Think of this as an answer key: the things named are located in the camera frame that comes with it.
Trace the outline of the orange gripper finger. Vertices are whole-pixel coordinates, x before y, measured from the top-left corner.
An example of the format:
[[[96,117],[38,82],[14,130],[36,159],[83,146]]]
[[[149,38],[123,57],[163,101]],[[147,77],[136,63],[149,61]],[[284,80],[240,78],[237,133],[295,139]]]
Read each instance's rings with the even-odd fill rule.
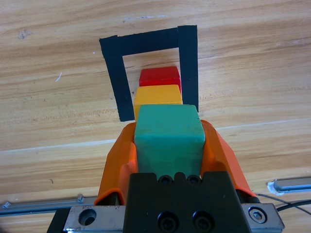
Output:
[[[202,120],[205,132],[205,145],[200,175],[205,172],[227,171],[235,189],[252,197],[251,191],[233,149],[225,142],[211,123]]]
[[[130,175],[138,172],[135,129],[136,123],[126,125],[109,151],[95,206],[109,205],[113,196],[126,204]]]

